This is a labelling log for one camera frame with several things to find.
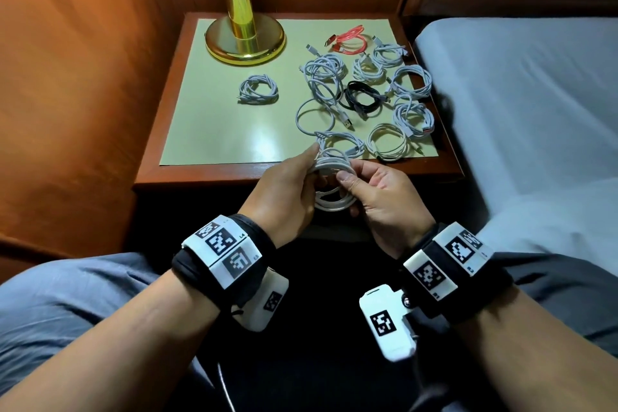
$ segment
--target person's right hand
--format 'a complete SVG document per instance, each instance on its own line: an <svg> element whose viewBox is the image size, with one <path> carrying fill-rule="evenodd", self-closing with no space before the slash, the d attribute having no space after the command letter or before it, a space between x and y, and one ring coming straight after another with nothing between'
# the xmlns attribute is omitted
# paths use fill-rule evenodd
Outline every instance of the person's right hand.
<svg viewBox="0 0 618 412"><path fill-rule="evenodd" d="M362 204L376 243L392 258L420 241L436 223L405 173L365 160L351 160L358 177L337 173L339 185ZM350 209L353 217L358 207Z"/></svg>

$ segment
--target lamp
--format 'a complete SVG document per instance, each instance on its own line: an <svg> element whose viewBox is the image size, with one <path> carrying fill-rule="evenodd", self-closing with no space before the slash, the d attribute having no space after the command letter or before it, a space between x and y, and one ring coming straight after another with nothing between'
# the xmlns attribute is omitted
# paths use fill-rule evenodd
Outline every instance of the lamp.
<svg viewBox="0 0 618 412"><path fill-rule="evenodd" d="M221 62L262 64L276 57L286 44L282 26L274 18L253 13L251 0L226 0L228 15L206 30L206 48Z"/></svg>

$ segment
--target wristband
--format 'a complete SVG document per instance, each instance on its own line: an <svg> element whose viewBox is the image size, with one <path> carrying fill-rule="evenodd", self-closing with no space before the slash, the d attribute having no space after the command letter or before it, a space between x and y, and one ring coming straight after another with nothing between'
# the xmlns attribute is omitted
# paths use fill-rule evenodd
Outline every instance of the wristband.
<svg viewBox="0 0 618 412"><path fill-rule="evenodd" d="M255 295L275 251L269 236L250 218L220 215L182 243L172 268L222 311Z"/></svg>
<svg viewBox="0 0 618 412"><path fill-rule="evenodd" d="M491 260L494 251L455 222L435 226L407 257L403 284L428 317L469 319L513 284Z"/></svg>

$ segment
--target fingernail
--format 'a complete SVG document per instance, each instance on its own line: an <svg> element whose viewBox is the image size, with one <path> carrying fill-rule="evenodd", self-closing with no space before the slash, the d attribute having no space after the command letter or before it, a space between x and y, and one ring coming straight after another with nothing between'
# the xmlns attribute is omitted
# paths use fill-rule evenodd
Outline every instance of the fingernail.
<svg viewBox="0 0 618 412"><path fill-rule="evenodd" d="M348 180L350 176L351 176L351 173L341 170L340 172L337 172L337 181Z"/></svg>

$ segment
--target black cable connector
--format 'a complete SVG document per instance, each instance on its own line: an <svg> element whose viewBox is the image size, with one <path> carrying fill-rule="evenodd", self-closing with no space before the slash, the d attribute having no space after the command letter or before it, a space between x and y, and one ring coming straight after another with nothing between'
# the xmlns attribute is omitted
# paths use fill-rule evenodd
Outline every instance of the black cable connector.
<svg viewBox="0 0 618 412"><path fill-rule="evenodd" d="M360 103L357 99L359 93L364 93L373 98L373 103L370 105ZM343 98L345 98L347 105L343 103ZM341 106L345 109L356 111L364 121L367 120L367 114L376 111L382 103L387 102L388 98L386 95L382 95L375 88L356 80L349 82L344 90L344 94L339 97L339 104Z"/></svg>

